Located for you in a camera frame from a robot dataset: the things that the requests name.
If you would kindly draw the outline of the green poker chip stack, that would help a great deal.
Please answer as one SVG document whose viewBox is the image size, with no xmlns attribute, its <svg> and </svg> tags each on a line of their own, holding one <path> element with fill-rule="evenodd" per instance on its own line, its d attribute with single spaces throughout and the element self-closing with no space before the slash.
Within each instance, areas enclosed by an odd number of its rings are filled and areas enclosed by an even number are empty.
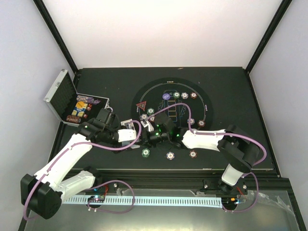
<svg viewBox="0 0 308 231">
<path fill-rule="evenodd" d="M 142 157 L 147 158 L 150 156 L 150 150 L 147 148 L 144 148 L 141 152 Z"/>
</svg>

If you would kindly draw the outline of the aluminium poker chip case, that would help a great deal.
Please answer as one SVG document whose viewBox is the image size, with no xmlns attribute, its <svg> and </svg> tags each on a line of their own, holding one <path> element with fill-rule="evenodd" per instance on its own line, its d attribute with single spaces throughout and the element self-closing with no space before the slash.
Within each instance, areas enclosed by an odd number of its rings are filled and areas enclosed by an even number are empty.
<svg viewBox="0 0 308 231">
<path fill-rule="evenodd" d="M 60 71 L 44 102 L 60 121 L 74 127 L 96 118 L 101 109 L 113 110 L 109 98 L 78 93 L 65 69 Z"/>
</svg>

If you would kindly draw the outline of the left base circuit board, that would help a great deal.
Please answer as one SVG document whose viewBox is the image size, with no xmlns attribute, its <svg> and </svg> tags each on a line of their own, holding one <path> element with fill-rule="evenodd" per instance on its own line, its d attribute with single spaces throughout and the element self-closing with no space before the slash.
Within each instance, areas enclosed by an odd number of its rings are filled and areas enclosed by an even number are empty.
<svg viewBox="0 0 308 231">
<path fill-rule="evenodd" d="M 103 203 L 105 201 L 104 195 L 93 195 L 88 198 L 89 203 Z"/>
</svg>

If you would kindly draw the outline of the right base circuit board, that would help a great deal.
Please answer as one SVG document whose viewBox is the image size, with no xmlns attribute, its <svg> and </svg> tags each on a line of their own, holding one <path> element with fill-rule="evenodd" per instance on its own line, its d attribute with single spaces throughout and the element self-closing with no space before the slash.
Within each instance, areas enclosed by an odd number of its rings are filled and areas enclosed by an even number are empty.
<svg viewBox="0 0 308 231">
<path fill-rule="evenodd" d="M 237 205 L 237 204 L 245 203 L 245 202 L 246 202 L 246 199 L 245 199 L 245 198 L 244 198 L 244 199 L 235 198 L 235 197 L 231 197 L 231 198 L 222 198 L 222 199 L 221 199 L 221 202 L 222 202 L 223 204 L 228 204 L 228 205 L 230 205 L 230 204 L 235 204 L 235 205 Z"/>
</svg>

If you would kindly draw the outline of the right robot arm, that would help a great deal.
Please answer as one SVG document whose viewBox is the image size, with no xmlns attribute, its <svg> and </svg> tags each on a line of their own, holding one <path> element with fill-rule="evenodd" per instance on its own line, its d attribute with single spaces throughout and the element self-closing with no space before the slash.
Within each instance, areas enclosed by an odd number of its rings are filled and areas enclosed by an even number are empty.
<svg viewBox="0 0 308 231">
<path fill-rule="evenodd" d="M 153 115 L 151 119 L 141 117 L 144 130 L 141 132 L 141 144 L 156 147 L 157 144 L 169 142 L 178 149 L 206 149 L 219 152 L 228 161 L 216 191 L 230 194 L 236 189 L 239 179 L 248 175 L 257 161 L 261 145 L 243 134 L 236 126 L 229 126 L 219 131 L 198 131 L 192 128 L 177 127 L 164 113 Z"/>
</svg>

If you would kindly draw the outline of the red brown poker chip stack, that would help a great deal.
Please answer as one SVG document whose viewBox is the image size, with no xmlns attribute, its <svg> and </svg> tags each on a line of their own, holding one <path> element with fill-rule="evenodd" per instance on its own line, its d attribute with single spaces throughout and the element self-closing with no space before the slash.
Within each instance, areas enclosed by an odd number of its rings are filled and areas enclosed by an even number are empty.
<svg viewBox="0 0 308 231">
<path fill-rule="evenodd" d="M 194 150 L 190 151 L 189 156 L 191 158 L 196 158 L 197 157 L 197 152 L 195 152 Z"/>
</svg>

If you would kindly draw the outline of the purple round button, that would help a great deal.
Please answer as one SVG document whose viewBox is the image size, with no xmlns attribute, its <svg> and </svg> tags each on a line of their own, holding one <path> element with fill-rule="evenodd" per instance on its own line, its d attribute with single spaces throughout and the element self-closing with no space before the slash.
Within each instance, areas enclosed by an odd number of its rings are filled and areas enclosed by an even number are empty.
<svg viewBox="0 0 308 231">
<path fill-rule="evenodd" d="M 163 100 L 168 101 L 168 100 L 171 98 L 171 96 L 170 96 L 170 94 L 168 94 L 168 93 L 164 93 L 163 96 L 162 96 L 162 98 L 163 98 Z"/>
</svg>

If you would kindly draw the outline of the red triangle marker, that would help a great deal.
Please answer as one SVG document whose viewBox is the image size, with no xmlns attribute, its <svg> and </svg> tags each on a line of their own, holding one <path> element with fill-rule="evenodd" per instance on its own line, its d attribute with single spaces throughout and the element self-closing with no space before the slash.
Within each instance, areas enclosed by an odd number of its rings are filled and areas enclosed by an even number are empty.
<svg viewBox="0 0 308 231">
<path fill-rule="evenodd" d="M 146 103 L 147 103 L 147 101 L 143 101 L 143 102 L 137 103 L 136 106 L 137 106 L 137 108 L 140 108 L 141 110 L 145 111 Z"/>
</svg>

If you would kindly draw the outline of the round black poker mat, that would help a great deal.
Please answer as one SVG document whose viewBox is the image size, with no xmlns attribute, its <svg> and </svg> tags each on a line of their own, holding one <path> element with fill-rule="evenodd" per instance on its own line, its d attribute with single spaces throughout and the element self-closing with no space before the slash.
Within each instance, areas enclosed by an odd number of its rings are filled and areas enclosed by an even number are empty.
<svg viewBox="0 0 308 231">
<path fill-rule="evenodd" d="M 188 93 L 188 99 L 178 99 L 173 97 L 175 92 L 182 94 Z M 197 94 L 196 99 L 191 98 L 191 93 Z M 170 94 L 171 98 L 166 101 L 162 96 L 164 93 Z M 136 104 L 147 101 L 145 111 L 137 108 Z M 147 109 L 153 108 L 154 114 L 148 115 Z M 177 127 L 189 128 L 195 130 L 210 129 L 213 121 L 212 102 L 206 92 L 195 83 L 181 78 L 161 78 L 151 81 L 143 86 L 134 96 L 131 105 L 131 116 L 133 119 L 141 119 L 142 114 L 147 114 L 149 118 L 157 114 L 164 113 L 172 119 Z M 193 118 L 194 125 L 187 123 L 187 120 Z M 198 121 L 205 121 L 204 127 L 198 126 Z M 169 142 L 157 144 L 166 144 L 173 147 Z"/>
</svg>

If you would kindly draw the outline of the base circuit board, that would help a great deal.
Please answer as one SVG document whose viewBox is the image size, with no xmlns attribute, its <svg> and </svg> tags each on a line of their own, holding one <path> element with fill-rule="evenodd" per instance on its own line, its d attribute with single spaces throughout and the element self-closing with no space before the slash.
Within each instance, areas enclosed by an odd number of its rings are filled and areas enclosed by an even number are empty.
<svg viewBox="0 0 308 231">
<path fill-rule="evenodd" d="M 244 199 L 235 198 L 235 197 L 231 197 L 231 198 L 222 198 L 222 199 L 221 199 L 221 202 L 222 202 L 223 204 L 228 204 L 228 205 L 230 205 L 230 204 L 235 204 L 235 205 L 237 205 L 237 204 L 245 203 L 245 202 L 246 202 L 246 199 L 245 199 L 245 198 L 244 198 Z"/>
<path fill-rule="evenodd" d="M 104 195 L 93 195 L 88 198 L 89 203 L 103 203 L 105 201 Z"/>
</svg>

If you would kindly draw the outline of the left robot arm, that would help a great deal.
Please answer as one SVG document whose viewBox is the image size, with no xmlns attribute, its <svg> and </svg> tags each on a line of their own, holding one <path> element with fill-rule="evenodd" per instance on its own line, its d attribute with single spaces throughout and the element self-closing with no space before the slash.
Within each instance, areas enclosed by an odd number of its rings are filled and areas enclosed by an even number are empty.
<svg viewBox="0 0 308 231">
<path fill-rule="evenodd" d="M 110 151 L 122 151 L 134 145 L 141 135 L 138 130 L 112 128 L 116 114 L 101 109 L 96 118 L 81 123 L 64 148 L 41 170 L 33 176 L 26 174 L 20 182 L 21 203 L 24 206 L 23 218 L 30 220 L 27 210 L 34 211 L 44 219 L 50 219 L 69 198 L 91 190 L 98 192 L 103 188 L 103 179 L 96 176 L 93 168 L 87 168 L 65 180 L 72 167 L 93 147 Z"/>
</svg>

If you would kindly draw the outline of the black aluminium rail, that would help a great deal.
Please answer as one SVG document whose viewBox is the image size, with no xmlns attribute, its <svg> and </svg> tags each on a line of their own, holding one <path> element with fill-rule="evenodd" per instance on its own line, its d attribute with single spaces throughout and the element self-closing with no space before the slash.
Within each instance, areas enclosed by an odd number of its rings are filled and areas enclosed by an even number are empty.
<svg viewBox="0 0 308 231">
<path fill-rule="evenodd" d="M 220 179 L 223 170 L 136 170 L 99 169 L 105 181 L 122 180 L 133 189 L 203 189 L 209 181 Z"/>
</svg>

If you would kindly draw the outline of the blue white poker chip stack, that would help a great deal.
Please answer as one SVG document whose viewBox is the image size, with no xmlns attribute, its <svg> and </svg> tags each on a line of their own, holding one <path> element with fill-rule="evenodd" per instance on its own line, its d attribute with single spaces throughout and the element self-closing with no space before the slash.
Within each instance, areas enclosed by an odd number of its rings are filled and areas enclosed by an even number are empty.
<svg viewBox="0 0 308 231">
<path fill-rule="evenodd" d="M 167 158 L 168 160 L 173 160 L 173 159 L 175 158 L 175 154 L 174 154 L 173 152 L 168 152 L 168 153 L 166 154 L 166 158 Z"/>
</svg>

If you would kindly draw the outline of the blue playing card deck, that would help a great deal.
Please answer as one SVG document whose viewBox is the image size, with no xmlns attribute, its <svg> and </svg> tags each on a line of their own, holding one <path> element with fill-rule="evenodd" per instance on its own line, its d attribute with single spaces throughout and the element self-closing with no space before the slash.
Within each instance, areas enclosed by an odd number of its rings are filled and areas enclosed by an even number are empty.
<svg viewBox="0 0 308 231">
<path fill-rule="evenodd" d="M 128 146 L 128 145 L 130 145 L 130 144 L 131 144 L 130 141 L 121 142 L 121 146 L 122 146 L 122 147 L 126 147 L 126 146 Z M 140 146 L 134 144 L 134 145 L 131 145 L 129 148 L 131 148 L 131 149 L 138 149 L 138 148 L 140 148 Z"/>
</svg>

